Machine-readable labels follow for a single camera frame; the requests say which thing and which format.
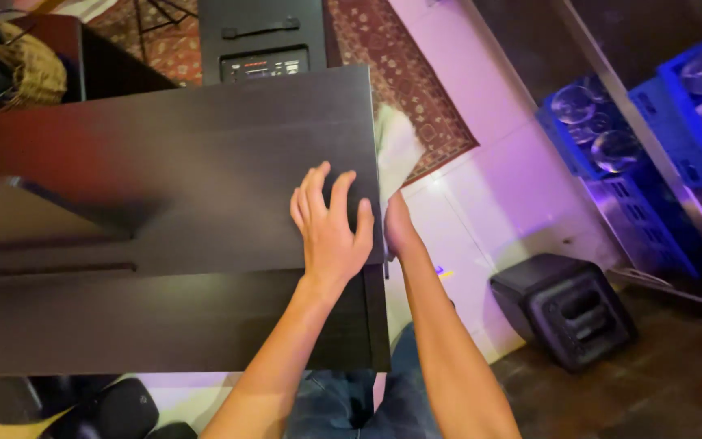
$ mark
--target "leg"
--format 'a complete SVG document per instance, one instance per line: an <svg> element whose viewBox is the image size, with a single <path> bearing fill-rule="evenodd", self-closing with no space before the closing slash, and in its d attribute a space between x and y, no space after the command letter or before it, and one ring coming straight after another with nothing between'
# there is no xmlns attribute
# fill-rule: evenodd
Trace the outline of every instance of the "leg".
<svg viewBox="0 0 702 439"><path fill-rule="evenodd" d="M386 376L384 401L362 430L367 438L440 439L416 349L414 324L400 335L392 356L392 372Z"/></svg>
<svg viewBox="0 0 702 439"><path fill-rule="evenodd" d="M373 413L372 370L319 370L303 376L284 439L356 439Z"/></svg>

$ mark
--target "red patterned rug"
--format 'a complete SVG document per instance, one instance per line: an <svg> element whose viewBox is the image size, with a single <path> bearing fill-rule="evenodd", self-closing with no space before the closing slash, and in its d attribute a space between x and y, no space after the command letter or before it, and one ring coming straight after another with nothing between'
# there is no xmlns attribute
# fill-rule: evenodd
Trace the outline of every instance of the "red patterned rug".
<svg viewBox="0 0 702 439"><path fill-rule="evenodd" d="M197 0L175 0L197 11ZM141 1L143 28L164 17ZM434 70L386 0L328 0L345 64L370 66L374 100L402 109L416 127L427 153L408 183L428 175L478 145L456 111ZM165 5L173 16L180 11ZM133 0L119 0L89 25L100 35L142 58ZM164 26L145 34L151 66L183 86L202 85L199 23L188 18L180 26Z"/></svg>

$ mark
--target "right hand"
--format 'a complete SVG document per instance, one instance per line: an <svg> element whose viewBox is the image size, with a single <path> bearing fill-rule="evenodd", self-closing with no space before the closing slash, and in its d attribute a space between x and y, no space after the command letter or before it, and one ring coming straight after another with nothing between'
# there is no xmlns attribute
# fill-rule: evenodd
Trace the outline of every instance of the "right hand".
<svg viewBox="0 0 702 439"><path fill-rule="evenodd" d="M414 223L410 220L410 211L402 192L397 191L389 198L385 223L386 244L389 251L396 256L400 256L405 248L420 241Z"/></svg>

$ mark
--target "black desk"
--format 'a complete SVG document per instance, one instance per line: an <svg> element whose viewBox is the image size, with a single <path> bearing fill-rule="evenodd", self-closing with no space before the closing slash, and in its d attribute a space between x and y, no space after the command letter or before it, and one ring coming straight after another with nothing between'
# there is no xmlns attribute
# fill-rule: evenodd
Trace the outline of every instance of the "black desk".
<svg viewBox="0 0 702 439"><path fill-rule="evenodd" d="M387 369L370 91L355 66L0 114L0 175L161 209L132 241L0 251L0 374L243 369L301 275L288 200L324 159L327 198L357 171L375 245L309 367Z"/></svg>

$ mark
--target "plastic crate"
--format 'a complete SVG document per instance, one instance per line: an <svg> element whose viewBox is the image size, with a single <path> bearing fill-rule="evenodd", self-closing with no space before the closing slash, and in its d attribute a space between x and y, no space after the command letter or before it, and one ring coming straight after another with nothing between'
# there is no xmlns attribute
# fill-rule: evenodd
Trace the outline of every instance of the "plastic crate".
<svg viewBox="0 0 702 439"><path fill-rule="evenodd" d="M582 83L583 79L573 84L581 85ZM536 112L536 118L551 143L557 148L571 175L582 177L585 180L602 180L606 176L613 176L613 173L603 170L595 164L591 154L592 143L576 144L568 132L569 125L557 119L557 116L551 111L551 103L555 95L557 93L546 98L543 106ZM597 113L605 113L611 117L612 130L629 130L629 124L613 101L595 105Z"/></svg>
<svg viewBox="0 0 702 439"><path fill-rule="evenodd" d="M660 269L701 276L700 234L651 162L602 184L619 201L639 238L656 254Z"/></svg>
<svg viewBox="0 0 702 439"><path fill-rule="evenodd" d="M629 97L646 119L688 187L702 187L700 98L682 85L684 64L702 53L702 43L658 68L658 75L632 89Z"/></svg>

